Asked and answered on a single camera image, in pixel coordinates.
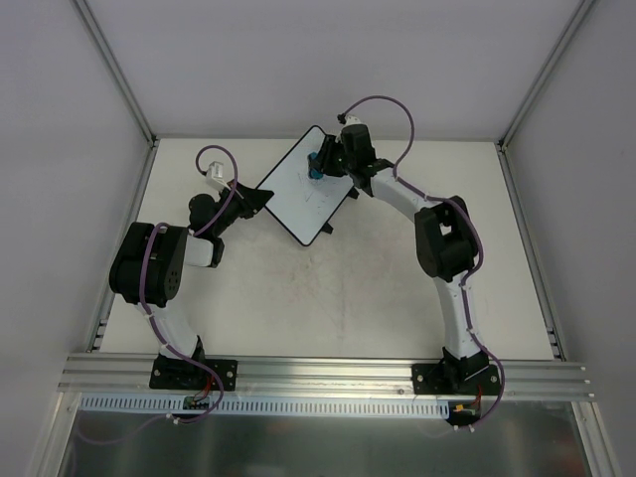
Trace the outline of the aluminium mounting rail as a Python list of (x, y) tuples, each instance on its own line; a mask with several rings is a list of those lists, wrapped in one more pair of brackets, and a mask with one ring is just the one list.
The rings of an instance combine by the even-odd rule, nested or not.
[[(412, 398), (413, 360), (237, 357), (238, 395), (283, 398)], [(151, 354), (73, 353), (59, 378), (59, 392), (149, 391)], [(594, 401), (586, 366), (563, 361), (507, 361), (504, 398)]]

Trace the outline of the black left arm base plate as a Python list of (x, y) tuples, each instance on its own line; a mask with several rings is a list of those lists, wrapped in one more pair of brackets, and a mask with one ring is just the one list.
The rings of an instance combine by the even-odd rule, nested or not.
[(153, 362), (149, 379), (149, 388), (162, 391), (202, 391), (210, 385), (211, 391), (218, 391), (223, 384), (226, 392), (236, 388), (238, 362), (226, 359), (205, 359), (205, 366), (213, 370), (219, 377), (215, 379), (201, 367), (184, 360), (170, 359), (159, 355)]

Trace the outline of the right aluminium frame post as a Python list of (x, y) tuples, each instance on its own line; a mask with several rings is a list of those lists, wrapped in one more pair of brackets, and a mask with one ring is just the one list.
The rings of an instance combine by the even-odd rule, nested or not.
[(505, 151), (509, 147), (516, 134), (521, 130), (521, 127), (539, 101), (541, 94), (559, 66), (560, 61), (567, 53), (596, 4), (596, 0), (582, 0), (577, 2), (577, 5), (557, 36), (555, 43), (534, 77), (505, 132), (499, 139), (498, 146), (502, 151)]

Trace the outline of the aluminium frame post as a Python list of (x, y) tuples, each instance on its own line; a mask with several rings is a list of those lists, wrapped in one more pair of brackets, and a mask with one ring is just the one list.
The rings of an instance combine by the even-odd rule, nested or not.
[(539, 101), (541, 94), (559, 66), (560, 61), (567, 53), (596, 4), (596, 0), (582, 0), (577, 2), (577, 5), (557, 36), (555, 43), (534, 77), (505, 132), (499, 139), (498, 146), (502, 151), (505, 151), (509, 147), (516, 134), (521, 130), (521, 127)]
[(129, 81), (108, 41), (104, 31), (96, 18), (90, 4), (85, 0), (71, 0), (83, 24), (90, 40), (92, 41), (98, 55), (100, 56), (105, 68), (112, 79), (118, 93), (120, 94), (126, 108), (131, 114), (139, 132), (145, 142), (153, 146), (156, 141), (156, 134), (152, 131), (150, 123), (142, 111), (139, 101), (137, 100)]

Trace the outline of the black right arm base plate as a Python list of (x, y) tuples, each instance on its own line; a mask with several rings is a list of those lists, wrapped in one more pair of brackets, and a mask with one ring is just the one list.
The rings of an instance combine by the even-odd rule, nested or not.
[(502, 389), (499, 370), (490, 365), (464, 379), (445, 361), (415, 363), (410, 368), (413, 392), (420, 395), (494, 397)]

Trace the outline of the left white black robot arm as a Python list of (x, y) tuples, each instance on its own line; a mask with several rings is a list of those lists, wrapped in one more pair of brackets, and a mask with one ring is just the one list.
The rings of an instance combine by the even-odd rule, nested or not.
[(187, 388), (208, 374), (200, 337), (171, 302), (186, 266), (216, 268), (225, 252), (222, 234), (238, 219), (251, 219), (274, 197), (270, 190), (237, 181), (218, 198), (198, 194), (189, 204), (186, 227), (132, 223), (111, 266), (111, 291), (148, 320), (160, 344), (159, 356), (176, 361), (173, 376)]

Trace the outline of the white whiteboard with black frame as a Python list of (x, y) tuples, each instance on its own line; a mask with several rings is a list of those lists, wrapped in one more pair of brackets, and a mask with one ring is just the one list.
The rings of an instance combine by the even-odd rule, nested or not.
[(265, 208), (303, 246), (318, 237), (353, 188), (347, 176), (309, 177), (308, 157), (324, 138), (320, 126), (311, 126), (256, 186), (273, 193)]

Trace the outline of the left aluminium frame post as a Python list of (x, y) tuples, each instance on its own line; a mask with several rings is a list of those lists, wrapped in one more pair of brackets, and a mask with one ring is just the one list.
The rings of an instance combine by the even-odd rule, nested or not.
[(90, 40), (92, 41), (98, 55), (100, 56), (105, 68), (112, 79), (118, 93), (120, 94), (126, 108), (131, 114), (139, 132), (145, 142), (153, 146), (156, 141), (156, 134), (152, 131), (150, 123), (142, 111), (139, 101), (137, 100), (129, 81), (108, 41), (104, 31), (96, 18), (90, 4), (85, 0), (71, 0), (83, 24)]

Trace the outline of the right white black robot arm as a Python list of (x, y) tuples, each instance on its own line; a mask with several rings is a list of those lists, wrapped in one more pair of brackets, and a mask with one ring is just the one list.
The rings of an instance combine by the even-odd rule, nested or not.
[(354, 187), (392, 206), (414, 226), (415, 252), (433, 279), (444, 322), (445, 344), (437, 368), (423, 379), (457, 393), (477, 386), (490, 365), (471, 317), (468, 278), (480, 264), (482, 247), (463, 199), (433, 198), (397, 176), (395, 165), (377, 156), (366, 124), (341, 115), (342, 128), (328, 135), (308, 159), (309, 177), (349, 177)]

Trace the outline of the blue bone-shaped whiteboard eraser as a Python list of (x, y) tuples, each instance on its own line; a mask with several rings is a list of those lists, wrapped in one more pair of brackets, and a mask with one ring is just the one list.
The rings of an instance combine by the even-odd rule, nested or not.
[(323, 177), (323, 173), (320, 170), (320, 163), (318, 161), (318, 153), (312, 152), (307, 157), (308, 160), (308, 177), (312, 180), (320, 180)]

